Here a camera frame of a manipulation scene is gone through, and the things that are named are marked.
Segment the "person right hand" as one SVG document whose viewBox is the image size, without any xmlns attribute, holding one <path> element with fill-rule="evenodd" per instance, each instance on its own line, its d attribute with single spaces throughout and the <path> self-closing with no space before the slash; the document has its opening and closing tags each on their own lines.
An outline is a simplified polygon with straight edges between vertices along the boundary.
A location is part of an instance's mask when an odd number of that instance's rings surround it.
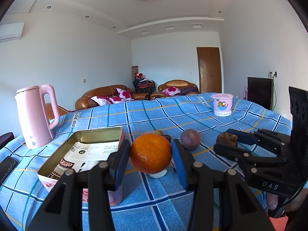
<svg viewBox="0 0 308 231">
<path fill-rule="evenodd" d="M 298 196 L 293 199 L 286 207 L 287 212 L 293 212 L 300 209 L 303 204 L 305 198 L 307 197 L 307 191 L 302 190 Z M 267 205 L 270 210 L 276 209 L 278 206 L 278 196 L 274 194 L 267 193 Z"/>
</svg>

